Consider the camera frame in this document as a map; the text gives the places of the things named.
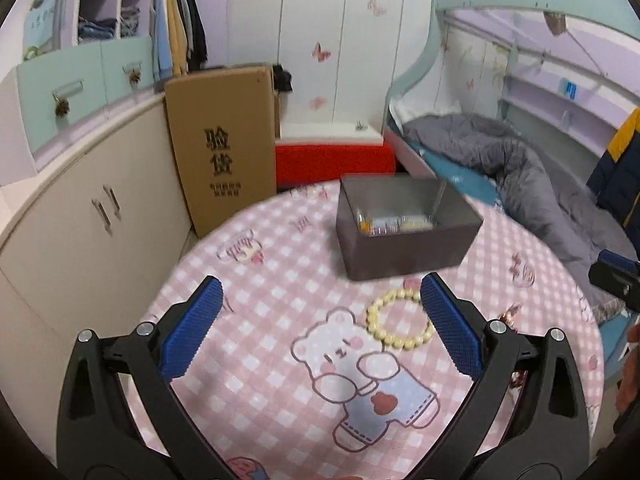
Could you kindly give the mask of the person's right hand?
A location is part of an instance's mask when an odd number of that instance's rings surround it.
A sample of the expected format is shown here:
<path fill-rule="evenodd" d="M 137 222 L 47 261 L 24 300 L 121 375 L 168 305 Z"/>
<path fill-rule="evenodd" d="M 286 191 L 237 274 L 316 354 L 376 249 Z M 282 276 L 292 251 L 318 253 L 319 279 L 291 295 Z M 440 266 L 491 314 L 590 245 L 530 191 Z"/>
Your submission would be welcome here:
<path fill-rule="evenodd" d="M 628 344 L 633 344 L 634 348 L 629 352 L 623 367 L 622 381 L 616 396 L 616 410 L 623 414 L 636 400 L 639 392 L 639 326 L 631 327 L 627 334 Z"/>

